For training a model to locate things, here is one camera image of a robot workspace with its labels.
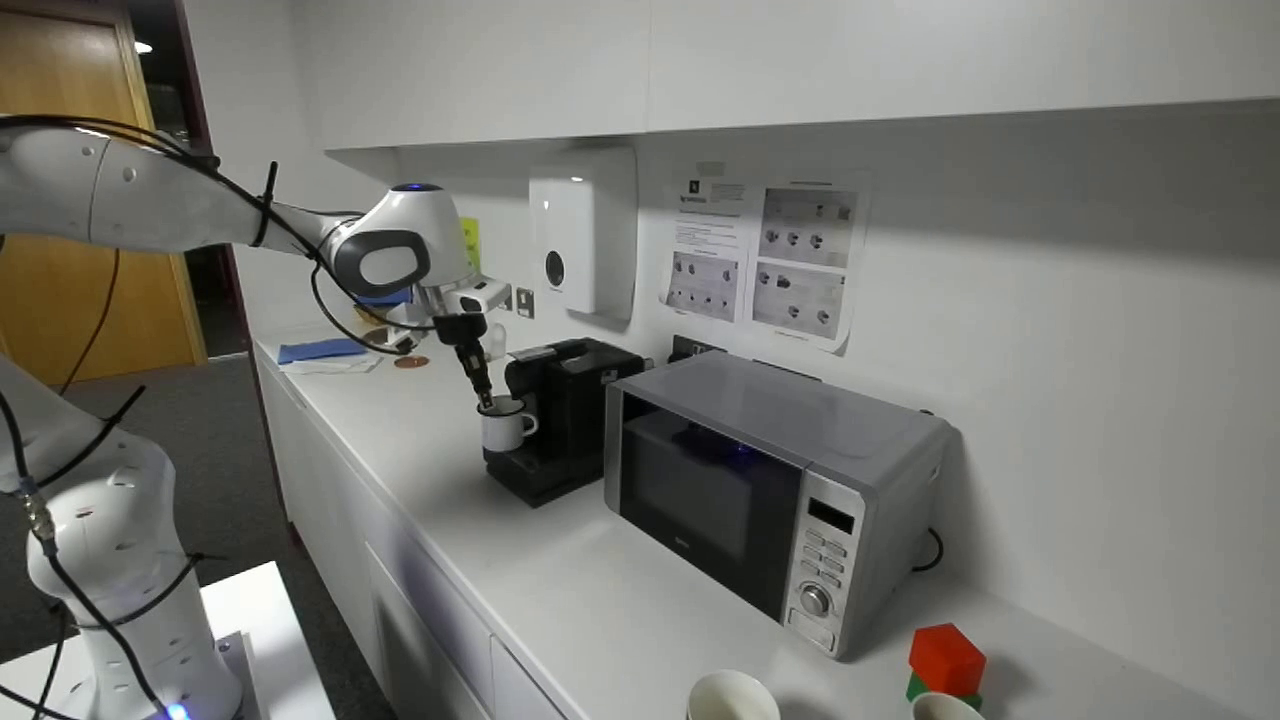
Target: upper cabinet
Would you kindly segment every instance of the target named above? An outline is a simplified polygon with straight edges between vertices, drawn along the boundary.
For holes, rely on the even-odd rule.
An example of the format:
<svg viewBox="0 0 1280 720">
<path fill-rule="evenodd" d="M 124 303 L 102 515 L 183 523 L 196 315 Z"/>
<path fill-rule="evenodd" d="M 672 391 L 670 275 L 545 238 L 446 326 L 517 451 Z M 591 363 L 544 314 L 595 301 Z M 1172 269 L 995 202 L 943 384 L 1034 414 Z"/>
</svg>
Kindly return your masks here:
<svg viewBox="0 0 1280 720">
<path fill-rule="evenodd" d="M 1280 96 L 1280 1 L 653 0 L 646 129 Z"/>
<path fill-rule="evenodd" d="M 294 0 L 324 149 L 644 131 L 649 0 Z"/>
</svg>

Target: green cube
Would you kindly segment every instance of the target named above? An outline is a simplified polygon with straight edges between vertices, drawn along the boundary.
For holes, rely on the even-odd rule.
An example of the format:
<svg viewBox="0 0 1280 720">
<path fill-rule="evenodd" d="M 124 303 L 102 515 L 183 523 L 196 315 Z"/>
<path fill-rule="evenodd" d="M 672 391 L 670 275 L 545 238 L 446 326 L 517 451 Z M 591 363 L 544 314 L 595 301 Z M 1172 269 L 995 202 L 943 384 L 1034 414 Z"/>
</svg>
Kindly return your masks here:
<svg viewBox="0 0 1280 720">
<path fill-rule="evenodd" d="M 911 679 L 906 682 L 906 701 L 913 702 L 920 693 L 931 692 L 929 687 L 924 684 L 924 680 L 919 675 L 911 673 Z M 961 702 L 969 707 L 982 712 L 982 696 L 978 693 L 966 694 L 960 698 Z"/>
</svg>

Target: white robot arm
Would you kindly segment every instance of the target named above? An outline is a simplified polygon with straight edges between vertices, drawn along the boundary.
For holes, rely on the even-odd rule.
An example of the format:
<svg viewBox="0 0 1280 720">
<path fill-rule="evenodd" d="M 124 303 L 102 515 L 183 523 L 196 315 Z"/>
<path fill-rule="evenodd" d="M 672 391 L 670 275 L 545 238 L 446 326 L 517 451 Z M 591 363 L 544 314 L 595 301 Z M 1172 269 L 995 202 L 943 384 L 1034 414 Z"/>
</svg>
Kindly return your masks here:
<svg viewBox="0 0 1280 720">
<path fill-rule="evenodd" d="M 412 288 L 416 311 L 399 318 L 401 328 L 422 331 L 430 320 L 480 402 L 492 402 L 477 341 L 483 313 L 509 287 L 471 266 L 447 192 L 401 184 L 365 214 L 316 213 L 255 199 L 146 132 L 88 118 L 0 117 L 0 263 L 4 233 L 138 251 L 237 243 L 306 255 L 348 295 Z M 241 688 L 212 647 L 187 574 L 169 457 L 67 404 L 3 355 L 0 404 L 0 492 L 27 503 L 32 580 L 70 609 L 93 666 L 52 705 L 86 719 L 232 717 Z"/>
</svg>

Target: microwave control panel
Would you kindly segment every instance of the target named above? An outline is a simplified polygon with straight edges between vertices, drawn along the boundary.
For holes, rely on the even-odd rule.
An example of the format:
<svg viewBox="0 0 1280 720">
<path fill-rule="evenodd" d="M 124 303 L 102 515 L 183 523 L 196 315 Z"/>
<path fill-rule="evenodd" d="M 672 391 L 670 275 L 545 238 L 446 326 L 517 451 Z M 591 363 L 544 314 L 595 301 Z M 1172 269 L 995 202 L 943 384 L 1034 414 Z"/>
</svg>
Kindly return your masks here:
<svg viewBox="0 0 1280 720">
<path fill-rule="evenodd" d="M 852 618 L 858 543 L 867 505 L 854 489 L 805 471 L 796 507 L 796 533 L 782 624 L 836 657 Z"/>
</svg>

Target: wall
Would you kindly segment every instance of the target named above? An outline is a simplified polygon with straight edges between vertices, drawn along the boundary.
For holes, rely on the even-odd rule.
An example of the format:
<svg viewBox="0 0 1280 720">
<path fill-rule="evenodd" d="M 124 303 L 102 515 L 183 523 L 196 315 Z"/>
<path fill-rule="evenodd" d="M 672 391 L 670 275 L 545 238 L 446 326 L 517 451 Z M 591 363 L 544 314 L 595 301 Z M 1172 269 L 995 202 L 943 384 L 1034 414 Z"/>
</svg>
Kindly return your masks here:
<svg viewBox="0 0 1280 720">
<path fill-rule="evenodd" d="M 343 164 L 311 142 L 294 67 L 292 5 L 289 0 L 183 1 L 214 152 L 223 160 L 221 172 L 255 193 L 262 191 L 268 165 L 276 160 L 280 202 L 366 210 L 387 192 L 396 174 L 394 156 L 369 151 L 358 163 Z M 325 322 L 311 297 L 308 260 L 237 247 L 236 266 L 252 334 Z M 351 301 L 328 278 L 321 283 L 334 314 L 352 319 Z"/>
<path fill-rule="evenodd" d="M 539 293 L 536 334 L 653 356 L 684 332 L 961 434 L 945 568 L 1254 716 L 1280 703 L 1280 122 L 1275 108 L 645 136 L 635 318 Z M 527 170 L 553 143 L 402 150 L 480 220 L 485 272 L 538 287 Z M 842 357 L 657 304 L 680 159 L 869 169 Z M 504 323 L 527 323 L 503 316 Z"/>
</svg>

